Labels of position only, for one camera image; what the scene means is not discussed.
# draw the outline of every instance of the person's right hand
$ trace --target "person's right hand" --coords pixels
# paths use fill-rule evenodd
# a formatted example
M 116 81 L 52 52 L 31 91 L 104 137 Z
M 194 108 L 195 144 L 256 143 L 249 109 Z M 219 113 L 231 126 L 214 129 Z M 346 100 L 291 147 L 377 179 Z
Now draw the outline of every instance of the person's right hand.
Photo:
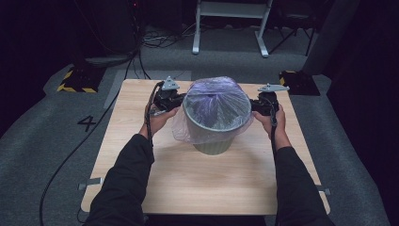
M 261 113 L 254 111 L 253 116 L 255 119 L 262 123 L 264 131 L 268 134 L 269 138 L 271 138 L 272 133 L 272 122 L 270 120 L 270 116 L 263 116 Z M 291 146 L 290 140 L 285 133 L 285 112 L 282 105 L 279 105 L 279 111 L 276 113 L 277 120 L 277 128 L 275 132 L 275 140 L 276 140 L 276 149 L 282 147 Z

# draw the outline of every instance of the plastic bag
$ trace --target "plastic bag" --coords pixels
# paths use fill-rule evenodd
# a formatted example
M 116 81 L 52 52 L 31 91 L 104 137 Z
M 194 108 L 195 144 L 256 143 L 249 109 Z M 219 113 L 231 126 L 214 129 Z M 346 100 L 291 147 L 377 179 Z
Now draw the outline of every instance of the plastic bag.
M 249 98 L 229 77 L 195 81 L 173 118 L 175 139 L 192 143 L 225 141 L 244 133 L 253 122 Z

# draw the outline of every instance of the handheld controller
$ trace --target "handheld controller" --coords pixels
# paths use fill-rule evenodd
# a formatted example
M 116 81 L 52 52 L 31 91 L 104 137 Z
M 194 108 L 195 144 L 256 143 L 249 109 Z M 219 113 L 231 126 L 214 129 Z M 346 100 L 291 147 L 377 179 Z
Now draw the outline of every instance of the handheld controller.
M 277 100 L 276 91 L 289 90 L 289 87 L 282 85 L 270 85 L 258 89 L 260 91 L 258 100 L 250 99 L 252 111 L 258 111 L 263 116 L 272 115 L 272 111 L 279 111 L 279 101 Z
M 182 105 L 185 93 L 179 94 L 177 91 L 179 88 L 179 85 L 169 76 L 156 91 L 153 103 L 156 105 L 157 109 L 153 108 L 150 113 L 152 115 L 160 115 Z M 272 111 L 279 111 L 279 102 L 275 91 L 289 89 L 289 87 L 284 87 L 282 85 L 270 84 L 259 88 L 258 91 L 260 93 L 258 95 L 258 100 L 249 99 L 251 110 L 258 111 L 264 116 L 272 115 Z

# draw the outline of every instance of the metal bracket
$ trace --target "metal bracket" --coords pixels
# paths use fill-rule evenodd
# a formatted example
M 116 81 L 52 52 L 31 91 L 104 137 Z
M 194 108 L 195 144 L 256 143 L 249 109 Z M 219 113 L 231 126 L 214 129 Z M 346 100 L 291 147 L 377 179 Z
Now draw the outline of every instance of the metal bracket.
M 323 186 L 316 186 L 319 192 L 324 192 L 326 195 L 331 195 L 331 190 L 329 188 L 324 188 Z
M 88 186 L 102 185 L 103 181 L 104 181 L 104 179 L 101 178 L 101 177 L 88 179 L 88 180 L 86 180 L 85 183 L 78 184 L 77 185 L 77 189 L 78 190 L 85 190 L 86 187 L 88 187 Z
M 168 76 L 168 78 L 164 81 L 164 85 L 162 86 L 162 90 L 174 90 L 179 89 L 179 85 L 173 79 Z
M 290 88 L 284 87 L 282 85 L 270 85 L 267 83 L 266 86 L 258 89 L 258 91 L 262 92 L 273 92 L 273 91 L 283 91 L 283 90 L 290 90 Z

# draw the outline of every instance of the hand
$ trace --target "hand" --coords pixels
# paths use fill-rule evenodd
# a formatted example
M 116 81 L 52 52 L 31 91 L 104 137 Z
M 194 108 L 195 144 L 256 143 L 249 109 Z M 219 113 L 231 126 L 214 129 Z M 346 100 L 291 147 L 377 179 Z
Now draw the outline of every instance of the hand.
M 169 112 L 165 112 L 161 115 L 158 116 L 150 116 L 150 126 L 151 126 L 151 133 L 152 136 L 155 135 L 156 132 L 158 132 L 164 125 L 167 123 L 167 120 L 172 118 L 173 116 L 176 115 L 177 111 L 179 110 L 179 107 L 173 108 Z M 147 114 L 147 107 L 145 109 L 145 114 L 144 114 L 144 123 L 143 126 L 141 126 L 139 134 L 144 136 L 146 139 L 148 139 L 148 130 L 147 130 L 147 123 L 146 123 L 146 114 Z
M 271 138 L 272 134 L 272 122 L 270 120 L 270 116 L 263 116 L 261 113 L 254 111 L 253 116 L 255 119 L 262 123 L 264 131 L 268 134 L 269 138 Z M 279 111 L 276 113 L 277 120 L 277 128 L 275 132 L 275 140 L 276 140 L 276 149 L 282 147 L 291 146 L 290 140 L 285 133 L 285 112 L 282 108 L 282 105 L 279 105 Z

